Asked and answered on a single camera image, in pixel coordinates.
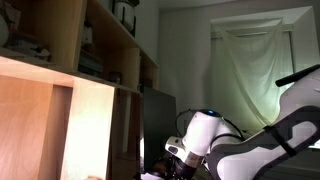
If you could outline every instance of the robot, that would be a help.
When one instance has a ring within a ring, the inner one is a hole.
[[[244,140],[241,132],[213,110],[197,111],[183,138],[170,137],[171,154],[162,176],[141,179],[189,180],[201,165],[215,180],[252,180],[320,139],[320,65],[280,79],[295,82],[280,98],[275,122]]]

